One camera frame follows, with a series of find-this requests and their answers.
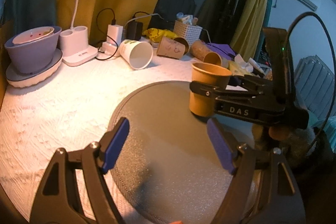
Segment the white plate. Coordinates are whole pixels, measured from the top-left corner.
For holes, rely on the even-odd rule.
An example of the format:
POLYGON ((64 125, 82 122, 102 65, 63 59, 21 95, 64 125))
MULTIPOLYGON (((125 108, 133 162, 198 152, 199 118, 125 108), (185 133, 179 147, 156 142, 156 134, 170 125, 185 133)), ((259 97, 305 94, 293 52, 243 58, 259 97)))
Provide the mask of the white plate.
POLYGON ((62 63, 63 53, 60 49, 56 49, 54 52, 54 56, 51 62, 44 68, 42 71, 38 73, 32 74, 23 74, 15 69, 14 65, 11 63, 6 70, 6 79, 7 82, 17 88, 24 88, 36 85, 40 82, 43 82, 53 73, 57 71, 59 66, 62 63))

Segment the round grey mat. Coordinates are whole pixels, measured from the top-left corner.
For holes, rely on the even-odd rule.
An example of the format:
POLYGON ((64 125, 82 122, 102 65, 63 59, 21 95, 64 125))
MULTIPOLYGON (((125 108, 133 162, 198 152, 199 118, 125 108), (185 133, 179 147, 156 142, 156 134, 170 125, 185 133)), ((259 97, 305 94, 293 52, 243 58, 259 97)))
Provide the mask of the round grey mat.
POLYGON ((148 84, 124 98, 109 126, 130 131, 115 167, 114 195, 127 223, 210 223, 231 175, 222 168, 206 121, 189 109, 189 83, 148 84))

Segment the printed brown cup left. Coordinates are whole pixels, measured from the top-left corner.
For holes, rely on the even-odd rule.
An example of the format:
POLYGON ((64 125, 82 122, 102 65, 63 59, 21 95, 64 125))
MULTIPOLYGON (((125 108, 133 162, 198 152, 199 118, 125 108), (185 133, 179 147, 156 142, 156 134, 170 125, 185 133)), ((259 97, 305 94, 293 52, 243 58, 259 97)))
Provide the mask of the printed brown cup left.
POLYGON ((186 46, 163 36, 157 48, 157 55, 161 57, 181 59, 185 55, 186 46))

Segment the white paper cup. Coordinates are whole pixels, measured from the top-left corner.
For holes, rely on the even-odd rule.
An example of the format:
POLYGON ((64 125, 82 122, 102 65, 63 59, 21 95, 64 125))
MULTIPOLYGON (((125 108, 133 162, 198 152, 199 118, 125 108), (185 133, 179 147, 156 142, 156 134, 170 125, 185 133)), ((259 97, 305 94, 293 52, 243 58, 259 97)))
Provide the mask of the white paper cup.
POLYGON ((153 58, 153 47, 146 41, 123 40, 119 52, 134 70, 145 69, 153 58))

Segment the purple bowl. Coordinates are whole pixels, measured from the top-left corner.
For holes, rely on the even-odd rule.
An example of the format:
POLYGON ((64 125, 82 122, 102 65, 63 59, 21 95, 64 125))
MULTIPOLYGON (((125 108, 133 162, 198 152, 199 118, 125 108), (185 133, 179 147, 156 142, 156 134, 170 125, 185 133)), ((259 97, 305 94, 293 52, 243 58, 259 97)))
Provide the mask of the purple bowl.
POLYGON ((52 60, 62 28, 40 26, 26 30, 5 43, 14 67, 23 74, 36 73, 52 60))

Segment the printed brown cup front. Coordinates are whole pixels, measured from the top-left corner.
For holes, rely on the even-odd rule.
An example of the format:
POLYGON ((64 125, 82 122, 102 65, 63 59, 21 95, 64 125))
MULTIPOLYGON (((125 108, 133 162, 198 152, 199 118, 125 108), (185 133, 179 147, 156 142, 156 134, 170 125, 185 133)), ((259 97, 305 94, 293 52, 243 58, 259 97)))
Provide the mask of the printed brown cup front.
POLYGON ((204 63, 210 63, 213 65, 218 65, 218 66, 222 66, 224 68, 228 68, 229 67, 229 62, 227 59, 221 57, 218 53, 215 53, 213 51, 208 52, 204 58, 203 58, 203 62, 204 63))

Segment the white lace tablecloth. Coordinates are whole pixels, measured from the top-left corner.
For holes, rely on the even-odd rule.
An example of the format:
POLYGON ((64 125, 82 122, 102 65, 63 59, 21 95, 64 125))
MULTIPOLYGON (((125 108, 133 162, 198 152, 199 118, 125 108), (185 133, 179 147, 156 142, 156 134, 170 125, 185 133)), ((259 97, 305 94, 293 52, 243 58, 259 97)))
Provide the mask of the white lace tablecloth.
POLYGON ((43 82, 8 86, 1 108, 1 185, 29 219, 42 175, 56 149, 84 148, 99 140, 118 104, 132 91, 165 80, 189 81, 195 59, 154 56, 142 70, 121 58, 61 64, 43 82))

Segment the plain brown paper cup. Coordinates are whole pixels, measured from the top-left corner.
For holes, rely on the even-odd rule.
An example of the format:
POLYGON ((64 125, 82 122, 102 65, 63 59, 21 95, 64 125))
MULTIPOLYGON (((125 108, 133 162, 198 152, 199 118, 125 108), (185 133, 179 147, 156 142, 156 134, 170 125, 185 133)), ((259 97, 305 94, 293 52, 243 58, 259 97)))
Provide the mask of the plain brown paper cup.
POLYGON ((211 117, 215 113, 215 89, 226 89, 232 73, 230 70, 210 63, 192 64, 190 83, 190 111, 201 117, 211 117))

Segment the printed brown cup right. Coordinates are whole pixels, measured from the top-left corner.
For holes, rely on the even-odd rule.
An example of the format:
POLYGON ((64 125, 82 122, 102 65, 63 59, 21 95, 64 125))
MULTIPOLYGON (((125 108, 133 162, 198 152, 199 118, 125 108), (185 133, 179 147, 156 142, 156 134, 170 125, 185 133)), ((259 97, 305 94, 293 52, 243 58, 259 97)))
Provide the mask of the printed brown cup right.
POLYGON ((195 58, 203 61, 205 56, 210 52, 210 49, 207 47, 206 43, 201 40, 197 40, 190 46, 189 52, 195 58))

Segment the purple cloth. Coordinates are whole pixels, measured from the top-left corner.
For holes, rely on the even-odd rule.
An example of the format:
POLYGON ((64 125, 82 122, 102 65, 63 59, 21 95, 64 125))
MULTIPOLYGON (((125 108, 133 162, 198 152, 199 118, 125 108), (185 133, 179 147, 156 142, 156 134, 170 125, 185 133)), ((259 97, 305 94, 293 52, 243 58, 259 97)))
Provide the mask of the purple cloth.
POLYGON ((206 46, 225 59, 234 59, 236 52, 228 44, 207 43, 206 46))

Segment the white phone charger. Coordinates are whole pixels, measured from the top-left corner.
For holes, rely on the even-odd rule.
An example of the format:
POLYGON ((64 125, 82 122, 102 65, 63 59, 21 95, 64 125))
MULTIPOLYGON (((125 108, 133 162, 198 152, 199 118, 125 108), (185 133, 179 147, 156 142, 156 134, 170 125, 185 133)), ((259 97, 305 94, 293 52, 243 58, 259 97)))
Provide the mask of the white phone charger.
POLYGON ((110 43, 116 42, 120 45, 123 35, 123 26, 121 25, 108 25, 106 41, 110 43))

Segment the white power strip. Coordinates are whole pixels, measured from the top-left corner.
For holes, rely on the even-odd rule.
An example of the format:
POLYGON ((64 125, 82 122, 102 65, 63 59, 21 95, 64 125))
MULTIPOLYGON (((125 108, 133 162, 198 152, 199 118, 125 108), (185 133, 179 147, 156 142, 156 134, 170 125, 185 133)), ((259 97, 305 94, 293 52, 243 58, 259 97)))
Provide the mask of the white power strip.
MULTIPOLYGON (((140 42, 148 42, 149 44, 151 44, 151 41, 147 38, 140 38, 139 40, 140 42)), ((99 52, 101 53, 104 53, 105 55, 109 55, 109 56, 112 56, 113 53, 115 53, 116 51, 116 45, 115 43, 111 42, 111 41, 104 41, 102 43, 102 46, 100 47, 100 50, 99 52)), ((120 54, 119 52, 117 51, 117 53, 114 55, 115 57, 119 57, 120 54)))

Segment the yellow tissue box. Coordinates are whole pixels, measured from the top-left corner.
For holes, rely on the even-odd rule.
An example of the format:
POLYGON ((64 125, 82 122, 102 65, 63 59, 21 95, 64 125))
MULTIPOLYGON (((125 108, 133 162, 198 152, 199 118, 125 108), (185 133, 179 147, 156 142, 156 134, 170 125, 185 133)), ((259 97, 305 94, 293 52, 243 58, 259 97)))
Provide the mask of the yellow tissue box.
POLYGON ((253 66, 245 62, 240 54, 237 54, 233 61, 228 61, 228 69, 236 76, 252 75, 253 72, 253 66))

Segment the printed brown cup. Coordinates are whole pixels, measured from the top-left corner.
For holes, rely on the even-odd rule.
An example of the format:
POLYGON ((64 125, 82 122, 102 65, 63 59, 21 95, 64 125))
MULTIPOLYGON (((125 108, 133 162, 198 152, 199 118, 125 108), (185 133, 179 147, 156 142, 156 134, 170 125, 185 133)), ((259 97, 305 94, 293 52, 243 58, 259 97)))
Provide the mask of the printed brown cup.
POLYGON ((185 55, 186 46, 163 36, 157 48, 157 55, 161 57, 181 59, 185 55))
POLYGON ((213 51, 208 52, 204 58, 203 58, 203 62, 204 63, 210 63, 213 65, 218 65, 218 66, 222 66, 224 68, 228 68, 229 67, 229 62, 227 59, 221 57, 218 53, 215 53, 213 51))
POLYGON ((210 52, 210 49, 207 47, 206 43, 201 40, 197 40, 190 46, 189 52, 195 58, 203 61, 205 56, 210 52))

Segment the black power adapter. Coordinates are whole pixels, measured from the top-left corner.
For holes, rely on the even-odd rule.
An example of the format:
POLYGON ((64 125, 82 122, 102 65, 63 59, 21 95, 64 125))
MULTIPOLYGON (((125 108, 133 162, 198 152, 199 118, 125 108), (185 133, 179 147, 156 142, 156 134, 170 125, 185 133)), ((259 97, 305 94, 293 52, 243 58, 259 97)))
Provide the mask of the black power adapter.
POLYGON ((126 39, 139 41, 142 36, 143 23, 140 21, 131 21, 127 25, 126 39))

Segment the white plastic basket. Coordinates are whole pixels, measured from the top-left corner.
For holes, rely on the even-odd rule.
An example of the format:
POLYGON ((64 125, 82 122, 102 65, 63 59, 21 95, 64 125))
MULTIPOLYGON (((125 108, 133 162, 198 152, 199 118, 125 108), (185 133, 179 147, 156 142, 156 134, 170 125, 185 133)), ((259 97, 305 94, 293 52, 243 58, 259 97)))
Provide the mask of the white plastic basket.
POLYGON ((198 40, 202 29, 201 26, 188 25, 176 20, 173 32, 186 40, 198 40))

